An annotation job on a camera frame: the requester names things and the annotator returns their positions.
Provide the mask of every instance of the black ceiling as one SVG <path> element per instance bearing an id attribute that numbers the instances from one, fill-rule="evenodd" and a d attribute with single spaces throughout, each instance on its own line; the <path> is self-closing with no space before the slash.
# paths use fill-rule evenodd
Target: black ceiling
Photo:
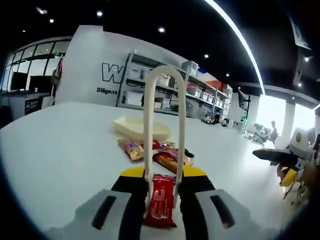
<path id="1" fill-rule="evenodd" d="M 288 18 L 288 13 L 292 15 L 291 8 L 285 8 L 286 3 L 279 0 L 216 2 L 240 28 L 264 84 L 293 89 L 298 47 Z M 83 0 L 77 4 L 43 0 L 11 4 L 13 6 L 4 9 L 8 47 L 3 54 L 36 40 L 73 35 L 79 25 L 103 25 L 104 31 L 142 39 L 195 61 L 232 86 L 237 82 L 258 83 L 237 36 L 204 0 Z M 37 6 L 48 13 L 39 14 Z M 103 17 L 96 16 L 97 10 L 103 11 Z M 8 20 L 10 11 L 14 11 L 14 16 L 10 14 L 11 20 Z M 165 33 L 159 33 L 158 27 L 164 27 Z M 205 59 L 204 54 L 209 54 L 209 58 Z M 303 68 L 302 80 L 306 87 L 301 91 L 314 98 L 319 95 L 320 83 L 315 81 L 320 78 L 318 69 L 316 57 Z"/>

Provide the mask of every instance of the white table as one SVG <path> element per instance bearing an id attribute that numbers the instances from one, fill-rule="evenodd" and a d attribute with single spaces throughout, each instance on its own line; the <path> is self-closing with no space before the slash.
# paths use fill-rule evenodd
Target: white table
<path id="1" fill-rule="evenodd" d="M 121 171 L 143 165 L 131 163 L 117 146 L 120 137 L 112 121 L 125 115 L 142 117 L 143 112 L 71 102 L 29 114 L 0 130 L 8 180 L 41 231 L 63 227 L 77 207 L 100 190 L 110 189 Z M 177 141 L 176 116 L 155 113 L 154 119 L 168 124 L 171 140 Z M 252 154 L 260 145 L 231 129 L 187 118 L 185 146 L 216 189 L 225 189 L 248 207 L 258 223 L 279 227 L 283 190 L 275 167 Z M 157 163 L 153 169 L 172 174 Z M 180 216 L 176 223 L 177 229 L 166 231 L 143 227 L 141 236 L 184 239 Z"/>

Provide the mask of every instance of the computer screen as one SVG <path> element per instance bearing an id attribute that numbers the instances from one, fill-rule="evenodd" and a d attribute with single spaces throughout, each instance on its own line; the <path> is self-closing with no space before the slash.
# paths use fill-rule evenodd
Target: computer screen
<path id="1" fill-rule="evenodd" d="M 51 92 L 51 76 L 31 76 L 29 90 L 35 90 L 37 88 L 38 93 L 50 93 Z"/>
<path id="2" fill-rule="evenodd" d="M 239 107 L 245 111 L 248 109 L 249 98 L 238 89 Z"/>
<path id="3" fill-rule="evenodd" d="M 27 77 L 28 77 L 27 73 L 14 71 L 11 79 L 10 90 L 13 91 L 13 90 L 26 89 Z"/>

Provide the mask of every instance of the white plastic tray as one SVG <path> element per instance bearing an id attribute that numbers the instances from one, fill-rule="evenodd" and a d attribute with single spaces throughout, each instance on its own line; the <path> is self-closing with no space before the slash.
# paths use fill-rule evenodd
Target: white plastic tray
<path id="1" fill-rule="evenodd" d="M 115 129 L 127 138 L 137 142 L 144 141 L 144 121 L 133 116 L 123 116 L 114 122 Z M 160 122 L 153 122 L 152 139 L 167 141 L 171 137 L 170 128 Z"/>

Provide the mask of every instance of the white u-shaped handle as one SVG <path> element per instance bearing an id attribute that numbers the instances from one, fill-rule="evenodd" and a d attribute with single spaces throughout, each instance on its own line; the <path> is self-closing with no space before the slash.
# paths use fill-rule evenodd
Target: white u-shaped handle
<path id="1" fill-rule="evenodd" d="M 170 75 L 175 78 L 178 85 L 179 100 L 179 150 L 178 164 L 176 172 L 176 184 L 174 189 L 174 207 L 178 198 L 178 186 L 182 180 L 183 163 L 185 155 L 185 128 L 186 128 L 186 86 L 181 74 L 171 66 L 163 65 L 154 68 L 147 76 L 144 90 L 144 178 L 148 182 L 149 191 L 147 195 L 147 204 L 150 203 L 153 193 L 153 171 L 152 171 L 152 138 L 154 122 L 155 91 L 158 77 L 161 74 Z"/>

